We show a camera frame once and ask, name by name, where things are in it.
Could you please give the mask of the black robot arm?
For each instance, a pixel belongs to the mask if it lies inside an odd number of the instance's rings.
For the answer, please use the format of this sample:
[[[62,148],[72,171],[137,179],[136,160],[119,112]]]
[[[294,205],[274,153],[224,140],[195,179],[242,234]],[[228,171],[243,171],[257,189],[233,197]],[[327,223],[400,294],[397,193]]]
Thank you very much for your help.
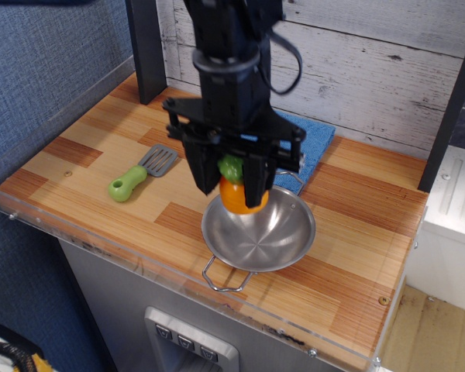
[[[197,187],[209,194],[225,155],[242,159],[246,207],[260,206],[277,169],[297,172],[303,129],[270,105],[270,45],[277,43],[301,62],[301,54],[274,25],[284,19],[280,1],[187,1],[193,22],[192,62],[200,98],[169,98],[163,107],[168,135],[182,142]]]

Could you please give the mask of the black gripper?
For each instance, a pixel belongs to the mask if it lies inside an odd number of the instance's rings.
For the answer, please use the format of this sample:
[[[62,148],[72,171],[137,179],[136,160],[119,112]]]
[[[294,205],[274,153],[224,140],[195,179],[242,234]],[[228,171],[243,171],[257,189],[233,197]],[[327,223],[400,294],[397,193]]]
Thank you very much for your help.
[[[272,188],[276,167],[298,171],[306,134],[270,106],[270,62],[195,62],[200,98],[169,98],[169,136],[183,142],[197,188],[210,194],[219,183],[222,152],[245,157],[246,206],[256,208]]]

